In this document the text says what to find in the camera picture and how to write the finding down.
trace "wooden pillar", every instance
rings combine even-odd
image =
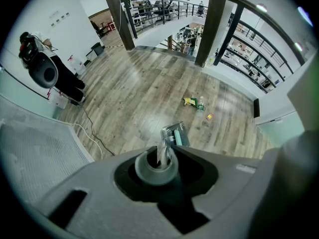
[[[167,48],[169,50],[172,50],[172,45],[173,45],[173,35],[169,36],[167,39]]]
[[[226,0],[209,0],[207,16],[195,65],[204,67],[218,31]]]
[[[106,0],[110,8],[116,28],[119,30],[120,37],[126,50],[133,50],[135,48],[129,26],[126,22],[124,12],[122,10],[120,0]]]
[[[244,6],[242,6],[241,4],[238,4],[236,11],[235,11],[235,14],[234,14],[234,17],[230,23],[228,32],[226,34],[225,40],[224,40],[223,44],[221,45],[220,50],[218,51],[217,57],[215,58],[214,66],[218,65],[219,61],[221,60],[222,56],[224,55],[224,52],[227,49],[227,46],[228,46],[231,38],[234,35],[234,32],[236,30],[236,27],[238,25],[238,22],[240,20],[240,16],[241,16],[241,13],[243,12],[243,10],[244,10]]]

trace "ceiling light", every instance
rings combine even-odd
[[[314,26],[309,18],[309,14],[305,12],[305,10],[301,6],[298,7],[298,11],[301,14],[301,16],[310,24],[310,26]]]
[[[258,10],[261,10],[262,12],[267,12],[266,6],[265,6],[264,4],[262,4],[262,3],[257,4],[257,5],[256,5],[256,8],[257,8]]]
[[[299,50],[299,51],[302,51],[303,48],[301,47],[300,43],[298,42],[295,42],[295,47]]]

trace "black cloth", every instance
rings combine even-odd
[[[195,43],[196,43],[196,38],[191,38],[190,39],[190,47],[195,47]]]
[[[79,89],[84,89],[85,84],[79,80],[61,61],[58,56],[50,57],[58,69],[59,76],[55,87],[64,94],[79,102],[82,100],[83,93]]]

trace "wooden floor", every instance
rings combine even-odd
[[[109,45],[119,45],[109,35]],[[190,146],[223,155],[261,158],[271,145],[254,124],[253,103],[229,85],[201,72],[193,62],[149,51],[106,48],[82,77],[94,132],[115,154],[159,145],[160,129],[183,121]],[[205,97],[205,114],[184,106],[183,97]],[[213,113],[208,121],[205,117]],[[91,124],[81,107],[68,105],[60,120]],[[95,160],[101,154],[83,130],[76,133]],[[100,144],[103,157],[110,153]]]

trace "bottle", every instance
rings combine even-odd
[[[200,100],[197,104],[197,116],[202,117],[204,114],[204,97],[200,97]]]

